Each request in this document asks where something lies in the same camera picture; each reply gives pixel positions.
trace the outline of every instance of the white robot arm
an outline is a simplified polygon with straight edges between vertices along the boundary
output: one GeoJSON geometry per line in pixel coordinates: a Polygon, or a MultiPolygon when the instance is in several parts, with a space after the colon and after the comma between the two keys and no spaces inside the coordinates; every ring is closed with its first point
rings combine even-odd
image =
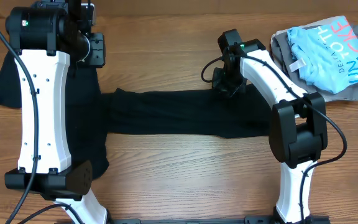
{"type": "MultiPolygon", "coordinates": [[[[65,82],[70,63],[101,67],[105,58],[103,35],[90,34],[86,26],[79,32],[78,21],[86,21],[81,20],[80,7],[81,1],[77,0],[42,1],[32,8],[14,8],[7,19],[10,44],[28,68],[36,92],[30,92],[25,73],[16,62],[22,93],[22,150],[18,167],[6,173],[5,183],[9,189],[24,190],[30,187],[46,200],[68,204],[76,212],[74,214],[67,210],[75,223],[106,224],[112,223],[109,212],[98,203],[90,189],[91,164],[89,161],[71,163],[65,132],[65,82]],[[39,8],[43,8],[43,13],[39,13],[39,8]],[[35,26],[32,25],[33,21],[37,21],[35,26]],[[37,27],[45,21],[48,21],[51,29],[37,27]],[[36,114],[32,111],[31,94],[36,95],[39,105],[39,136],[34,136],[33,117],[36,114]],[[28,185],[33,166],[34,138],[39,138],[39,164],[34,184],[28,185]]],[[[294,85],[276,67],[258,40],[247,42],[239,48],[231,43],[231,39],[237,36],[237,31],[231,30],[218,40],[222,52],[228,57],[225,58],[225,68],[214,71],[214,78],[218,79],[215,79],[213,88],[232,96],[237,90],[241,91],[244,80],[248,79],[270,105],[273,115],[270,147],[276,159],[282,163],[276,219],[281,223],[296,223],[301,220],[298,196],[303,171],[319,159],[321,150],[326,147],[325,121],[313,117],[314,113],[304,109],[304,105],[287,91],[271,69],[249,58],[232,56],[246,54],[267,62],[299,97],[323,112],[325,103],[319,95],[304,96],[306,91],[294,85]],[[307,124],[296,126],[295,118],[298,116],[308,118],[307,124]]],[[[312,170],[308,173],[303,190],[306,217],[310,214],[307,204],[311,173],[312,170]]]]}
{"type": "MultiPolygon", "coordinates": [[[[261,59],[273,67],[283,78],[288,86],[300,97],[307,93],[304,89],[296,86],[273,62],[267,50],[255,50],[249,52],[248,56],[261,59]]],[[[244,78],[250,80],[265,98],[266,102],[272,108],[273,105],[285,101],[292,101],[296,98],[288,92],[287,88],[281,83],[277,76],[266,66],[255,60],[241,58],[240,70],[244,78]]],[[[299,193],[302,175],[306,168],[315,164],[313,161],[306,161],[298,164],[296,168],[291,169],[284,162],[281,163],[280,196],[276,204],[276,211],[284,223],[297,223],[301,220],[299,193]]],[[[313,169],[308,172],[303,188],[303,212],[305,216],[310,215],[308,199],[310,192],[310,183],[313,169]]]]}

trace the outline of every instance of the light blue t-shirt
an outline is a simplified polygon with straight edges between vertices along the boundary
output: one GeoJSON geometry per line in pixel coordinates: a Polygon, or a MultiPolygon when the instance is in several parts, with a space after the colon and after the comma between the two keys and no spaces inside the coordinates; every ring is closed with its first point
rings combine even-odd
{"type": "Polygon", "coordinates": [[[314,29],[287,32],[294,58],[305,61],[299,74],[308,85],[336,94],[358,82],[358,39],[344,16],[314,29]]]}

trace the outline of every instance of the black bracket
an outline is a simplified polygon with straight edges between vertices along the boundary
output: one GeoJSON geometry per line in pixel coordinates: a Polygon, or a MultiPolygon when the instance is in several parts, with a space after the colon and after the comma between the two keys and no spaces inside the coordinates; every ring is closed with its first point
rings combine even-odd
{"type": "MultiPolygon", "coordinates": [[[[31,173],[24,169],[13,169],[5,173],[5,186],[8,189],[24,190],[29,183],[31,173]]],[[[56,168],[49,169],[48,174],[36,174],[31,191],[40,194],[45,200],[72,198],[81,200],[92,183],[92,165],[90,161],[72,164],[64,171],[57,173],[56,168]]]]}
{"type": "Polygon", "coordinates": [[[243,42],[236,29],[223,32],[218,39],[224,66],[215,68],[212,88],[217,90],[223,97],[230,98],[238,93],[245,93],[247,79],[241,75],[240,57],[248,52],[258,49],[266,50],[265,46],[257,39],[243,42]]]}
{"type": "MultiPolygon", "coordinates": [[[[330,224],[329,217],[308,217],[307,224],[330,224]]],[[[64,222],[56,224],[74,224],[64,222]]],[[[273,216],[249,216],[245,218],[216,218],[216,219],[189,219],[189,220],[108,220],[106,224],[297,224],[280,223],[273,216]]]]}
{"type": "MultiPolygon", "coordinates": [[[[22,50],[56,51],[70,55],[71,64],[101,68],[106,46],[102,33],[91,33],[87,6],[81,0],[37,1],[32,7],[15,7],[6,19],[9,43],[21,55],[22,50]]],[[[94,7],[89,8],[93,16],[94,7]]]]}
{"type": "MultiPolygon", "coordinates": [[[[319,93],[305,94],[303,99],[322,114],[326,113],[326,103],[319,93]]],[[[301,100],[283,100],[273,105],[268,140],[275,158],[294,169],[303,162],[317,161],[321,151],[327,148],[326,120],[301,100]],[[306,118],[306,122],[296,125],[296,114],[306,118]]]]}
{"type": "MultiPolygon", "coordinates": [[[[302,221],[296,223],[285,223],[278,214],[276,207],[273,208],[273,215],[265,216],[246,216],[244,224],[303,224],[302,221]]],[[[305,217],[305,224],[331,224],[329,217],[305,217]]]]}

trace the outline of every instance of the black cable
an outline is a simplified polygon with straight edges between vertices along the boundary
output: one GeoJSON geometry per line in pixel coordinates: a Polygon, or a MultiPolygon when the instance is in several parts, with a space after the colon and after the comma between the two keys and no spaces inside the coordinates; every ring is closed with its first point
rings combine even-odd
{"type": "Polygon", "coordinates": [[[30,221],[31,219],[33,219],[34,217],[36,217],[37,215],[40,215],[43,212],[46,212],[47,210],[53,209],[53,208],[57,208],[57,207],[63,207],[66,210],[71,211],[71,213],[75,216],[75,218],[77,219],[77,221],[80,224],[84,224],[80,218],[80,216],[77,214],[77,212],[74,210],[74,208],[72,208],[70,205],[66,204],[66,203],[57,203],[54,205],[49,205],[41,210],[39,210],[38,212],[33,213],[32,215],[28,216],[27,218],[23,219],[23,221],[19,222],[18,224],[23,224],[26,223],[28,221],[30,221]]]}
{"type": "Polygon", "coordinates": [[[206,79],[204,78],[204,72],[205,72],[205,70],[206,70],[210,65],[212,65],[213,63],[215,63],[215,62],[217,62],[217,61],[219,61],[219,60],[222,60],[222,57],[219,57],[219,58],[217,58],[217,59],[214,59],[214,60],[212,60],[210,63],[208,63],[208,64],[205,65],[205,67],[204,67],[203,70],[201,71],[201,79],[202,79],[204,82],[206,82],[206,83],[211,83],[211,82],[213,82],[213,80],[206,80],[206,79]]]}
{"type": "MultiPolygon", "coordinates": [[[[336,123],[331,120],[331,118],[327,117],[325,114],[323,114],[322,112],[320,112],[319,110],[317,110],[315,107],[311,106],[306,100],[304,100],[302,97],[298,96],[293,90],[291,87],[288,86],[288,84],[284,81],[284,79],[280,76],[280,74],[278,74],[278,72],[272,67],[270,66],[267,62],[261,60],[261,59],[258,59],[258,58],[255,58],[255,57],[251,57],[251,56],[248,56],[248,55],[234,55],[234,56],[229,56],[229,57],[234,57],[234,58],[248,58],[248,59],[251,59],[251,60],[254,60],[256,62],[259,62],[261,63],[262,65],[268,67],[274,74],[275,76],[280,80],[280,82],[283,84],[283,86],[288,90],[289,93],[291,93],[295,98],[299,99],[302,101],[303,104],[305,104],[308,108],[312,109],[314,112],[318,113],[320,116],[322,116],[337,132],[338,134],[340,135],[341,139],[342,139],[342,143],[343,143],[343,149],[341,151],[341,153],[332,158],[332,159],[328,159],[326,161],[322,161],[322,162],[318,162],[316,164],[313,164],[312,166],[308,167],[303,175],[302,175],[302,180],[301,180],[301,185],[300,185],[300,196],[299,196],[299,206],[301,208],[301,221],[303,224],[306,223],[305,221],[305,216],[304,216],[304,213],[303,213],[303,186],[305,184],[305,179],[306,179],[306,176],[308,175],[308,172],[315,168],[315,167],[318,167],[318,166],[321,166],[321,165],[324,165],[324,164],[329,164],[330,162],[334,162],[334,161],[337,161],[339,160],[340,158],[342,158],[344,156],[344,154],[346,153],[346,150],[347,150],[347,141],[346,141],[346,137],[344,135],[344,133],[342,132],[342,130],[338,127],[338,125],[336,125],[336,123]]],[[[214,60],[212,60],[210,63],[208,63],[203,71],[201,72],[201,79],[204,81],[204,82],[211,82],[210,80],[205,80],[204,79],[204,71],[206,70],[206,68],[208,66],[210,66],[211,64],[213,64],[214,62],[217,62],[218,60],[223,60],[224,59],[224,56],[222,57],[219,57],[219,58],[216,58],[214,60]]]]}
{"type": "Polygon", "coordinates": [[[37,104],[37,96],[36,96],[36,91],[34,88],[34,84],[31,80],[31,76],[29,71],[27,70],[27,68],[25,67],[23,61],[20,59],[20,57],[15,53],[15,51],[12,49],[12,47],[9,45],[9,42],[5,39],[5,37],[3,36],[3,34],[0,31],[0,39],[2,40],[2,42],[4,43],[4,45],[6,46],[6,48],[8,49],[8,51],[13,55],[13,57],[17,60],[17,62],[19,63],[19,65],[22,67],[24,75],[29,83],[30,86],[30,92],[32,95],[32,104],[33,104],[33,110],[34,110],[34,157],[33,157],[33,165],[32,165],[32,171],[31,171],[31,176],[30,176],[30,180],[27,184],[27,187],[25,188],[22,197],[20,198],[19,202],[17,203],[15,209],[13,210],[11,216],[8,218],[8,220],[6,221],[6,223],[11,223],[14,219],[14,217],[16,216],[16,214],[18,213],[19,209],[21,208],[21,206],[24,203],[24,200],[26,198],[26,196],[29,194],[29,191],[31,189],[31,185],[34,182],[34,178],[35,178],[35,173],[37,171],[37,165],[38,165],[38,130],[39,130],[39,122],[38,122],[38,104],[37,104]]]}

